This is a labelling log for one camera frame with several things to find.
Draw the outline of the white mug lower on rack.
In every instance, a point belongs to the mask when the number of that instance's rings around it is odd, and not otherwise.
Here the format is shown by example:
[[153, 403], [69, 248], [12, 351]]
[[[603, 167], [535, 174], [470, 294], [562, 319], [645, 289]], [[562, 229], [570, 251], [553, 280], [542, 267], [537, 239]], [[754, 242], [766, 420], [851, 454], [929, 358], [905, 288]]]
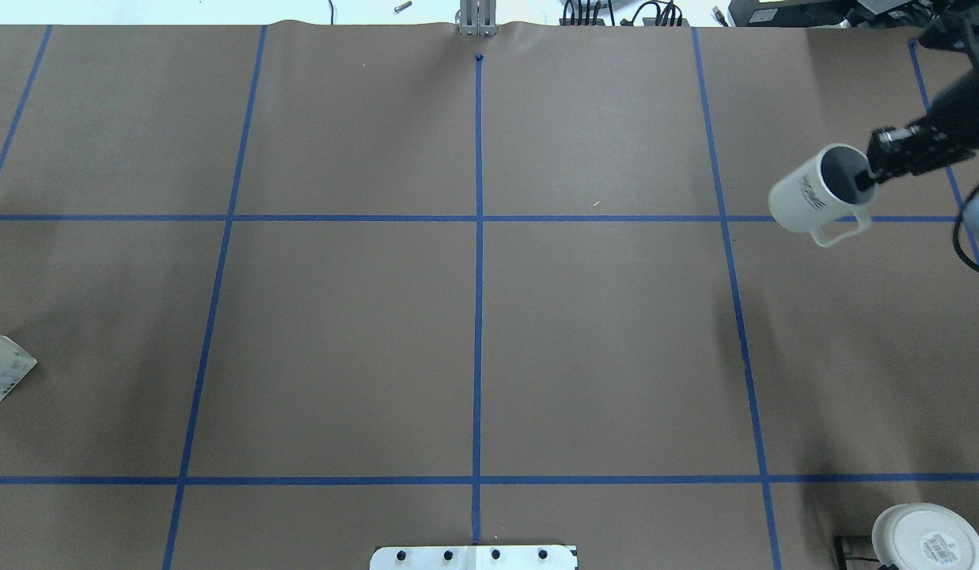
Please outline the white mug lower on rack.
[[979, 533], [934, 503], [902, 503], [880, 513], [871, 530], [880, 563], [897, 569], [979, 569]]

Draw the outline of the blue white milk carton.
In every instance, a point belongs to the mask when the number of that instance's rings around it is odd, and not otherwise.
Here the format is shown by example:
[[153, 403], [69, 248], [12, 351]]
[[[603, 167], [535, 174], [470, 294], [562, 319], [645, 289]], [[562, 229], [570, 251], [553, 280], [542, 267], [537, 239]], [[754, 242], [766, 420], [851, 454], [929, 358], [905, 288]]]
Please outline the blue white milk carton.
[[0, 403], [37, 363], [36, 357], [0, 333]]

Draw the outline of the white mug with handle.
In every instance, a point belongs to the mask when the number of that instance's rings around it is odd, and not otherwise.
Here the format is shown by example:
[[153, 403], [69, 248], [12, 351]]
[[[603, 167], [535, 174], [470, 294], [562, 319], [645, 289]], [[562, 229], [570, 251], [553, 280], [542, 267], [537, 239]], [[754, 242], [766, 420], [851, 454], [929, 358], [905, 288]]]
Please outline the white mug with handle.
[[878, 184], [856, 191], [853, 177], [862, 170], [871, 170], [862, 151], [847, 144], [825, 146], [772, 186], [772, 219], [825, 249], [866, 232], [873, 224], [868, 207]]

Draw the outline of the aluminium frame post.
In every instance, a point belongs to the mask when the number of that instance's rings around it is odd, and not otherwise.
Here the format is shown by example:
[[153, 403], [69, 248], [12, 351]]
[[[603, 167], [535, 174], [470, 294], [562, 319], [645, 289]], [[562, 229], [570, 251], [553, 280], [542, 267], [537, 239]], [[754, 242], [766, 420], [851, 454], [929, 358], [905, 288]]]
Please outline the aluminium frame post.
[[499, 32], [496, 0], [461, 0], [456, 14], [461, 36], [493, 37]]

